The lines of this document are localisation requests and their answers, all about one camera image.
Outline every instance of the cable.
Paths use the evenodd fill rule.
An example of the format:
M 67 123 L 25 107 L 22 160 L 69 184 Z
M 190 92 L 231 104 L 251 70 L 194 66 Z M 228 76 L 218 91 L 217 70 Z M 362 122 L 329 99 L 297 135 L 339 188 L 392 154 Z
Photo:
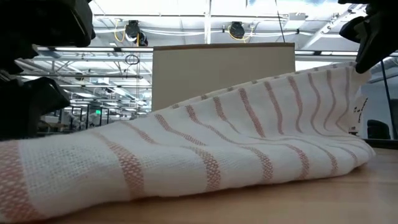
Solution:
M 137 65 L 137 64 L 140 62 L 139 57 L 137 57 L 136 55 L 133 55 L 133 54 L 127 55 L 127 56 L 124 58 L 124 61 L 125 61 L 125 63 L 128 64 L 128 65 Z
M 278 9 L 278 2 L 275 0 L 275 5 L 276 5 L 276 11 L 278 13 L 278 20 L 279 20 L 279 26 L 280 26 L 280 32 L 282 33 L 282 38 L 284 39 L 284 43 L 286 43 L 285 40 L 285 35 L 284 35 L 284 30 L 282 28 L 282 22 L 280 21 L 280 16 L 279 16 L 279 9 Z
M 124 36 L 126 35 L 126 26 L 127 26 L 127 25 L 124 25 L 124 29 L 123 29 L 123 38 L 122 38 L 122 40 L 119 40 L 118 36 L 116 35 L 116 31 L 117 31 L 116 28 L 118 28 L 118 24 L 119 24 L 119 20 L 116 21 L 116 26 L 115 26 L 115 28 L 114 28 L 114 32 L 113 32 L 114 38 L 115 38 L 117 41 L 119 41 L 119 42 L 123 42 L 123 41 L 124 41 Z
M 392 135 L 393 135 L 394 139 L 397 139 L 397 128 L 396 128 L 396 123 L 395 123 L 395 119 L 394 119 L 394 113 L 392 112 L 392 107 L 391 107 L 391 98 L 390 98 L 390 91 L 388 89 L 388 84 L 387 84 L 386 69 L 384 68 L 384 62 L 381 61 L 380 63 L 381 63 L 381 69 L 383 72 L 384 87 L 386 88 L 388 108 L 390 110 L 390 117 L 391 117 L 391 124 L 392 124 Z

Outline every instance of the ceiling beam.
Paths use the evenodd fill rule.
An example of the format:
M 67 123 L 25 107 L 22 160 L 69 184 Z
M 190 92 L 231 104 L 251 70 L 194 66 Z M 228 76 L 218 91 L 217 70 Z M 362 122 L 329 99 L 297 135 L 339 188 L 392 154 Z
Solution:
M 314 33 L 311 38 L 309 38 L 300 48 L 301 50 L 307 50 L 311 45 L 313 45 L 316 41 L 321 39 L 322 35 L 327 34 L 333 27 L 337 26 L 343 19 L 350 14 L 360 10 L 363 7 L 362 4 L 350 4 L 342 14 L 338 14 L 337 16 L 332 16 L 330 18 L 330 22 L 327 22 L 321 29 L 318 29 L 316 33 Z

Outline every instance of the ceiling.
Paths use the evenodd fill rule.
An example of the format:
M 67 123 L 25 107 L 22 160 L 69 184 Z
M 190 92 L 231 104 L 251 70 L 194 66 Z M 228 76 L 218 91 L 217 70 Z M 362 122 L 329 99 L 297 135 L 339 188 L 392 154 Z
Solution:
M 246 31 L 247 43 L 283 42 L 285 38 L 286 42 L 294 42 L 297 50 L 357 51 L 359 45 L 340 37 L 338 32 L 345 22 L 365 15 L 363 5 L 341 5 L 337 0 L 278 0 L 277 6 L 274 0 L 92 0 L 90 7 L 96 31 L 90 47 L 133 47 L 133 42 L 123 38 L 128 20 L 139 21 L 149 47 L 241 43 L 242 40 L 234 40 L 228 33 L 231 22 L 239 21 Z M 62 57 L 59 59 L 41 55 L 34 60 L 23 61 L 25 74 L 55 73 L 62 85 L 102 83 L 135 86 L 113 89 L 112 96 L 105 88 L 66 89 L 101 99 L 145 101 L 145 106 L 150 108 L 151 53 L 135 53 L 141 59 L 138 65 L 125 63 L 128 54 L 124 53 L 60 54 Z M 297 62 L 296 66 L 301 70 L 333 62 Z

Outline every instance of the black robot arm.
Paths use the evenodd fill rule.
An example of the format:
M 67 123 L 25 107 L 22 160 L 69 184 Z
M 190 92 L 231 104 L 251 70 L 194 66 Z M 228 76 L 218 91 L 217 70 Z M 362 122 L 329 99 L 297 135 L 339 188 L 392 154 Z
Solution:
M 382 59 L 398 50 L 398 38 L 391 24 L 395 21 L 397 1 L 391 0 L 339 0 L 340 4 L 368 4 L 366 17 L 357 17 L 341 30 L 340 35 L 360 44 L 356 57 L 358 73 L 368 71 Z

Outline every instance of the white towel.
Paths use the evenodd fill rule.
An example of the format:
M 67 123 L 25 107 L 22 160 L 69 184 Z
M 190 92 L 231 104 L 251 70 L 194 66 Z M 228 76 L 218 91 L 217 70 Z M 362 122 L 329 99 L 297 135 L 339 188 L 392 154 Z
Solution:
M 147 118 L 0 142 L 0 222 L 347 174 L 374 156 L 348 134 L 369 76 L 354 63 L 331 65 L 215 91 Z

